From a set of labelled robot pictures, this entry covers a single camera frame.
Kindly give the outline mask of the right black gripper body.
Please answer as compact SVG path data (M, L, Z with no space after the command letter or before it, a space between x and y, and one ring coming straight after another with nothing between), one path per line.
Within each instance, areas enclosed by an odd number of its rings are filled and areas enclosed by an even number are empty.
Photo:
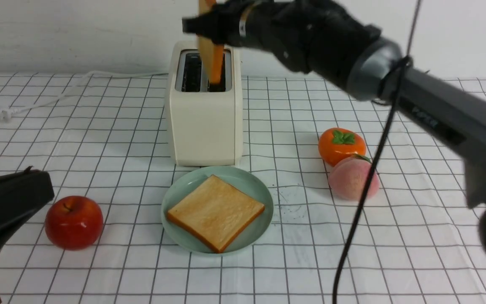
M207 12L182 18L182 31L207 38L217 45L260 48L259 40L246 29L248 14L258 4L259 0L216 3Z

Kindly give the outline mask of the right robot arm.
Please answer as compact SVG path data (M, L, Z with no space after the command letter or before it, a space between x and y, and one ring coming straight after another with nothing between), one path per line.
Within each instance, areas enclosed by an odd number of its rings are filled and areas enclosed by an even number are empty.
M333 0L228 0L184 17L182 31L269 52L289 71L395 106L462 159L467 208L486 204L486 101L414 68L397 43ZM486 211L478 230L486 252Z

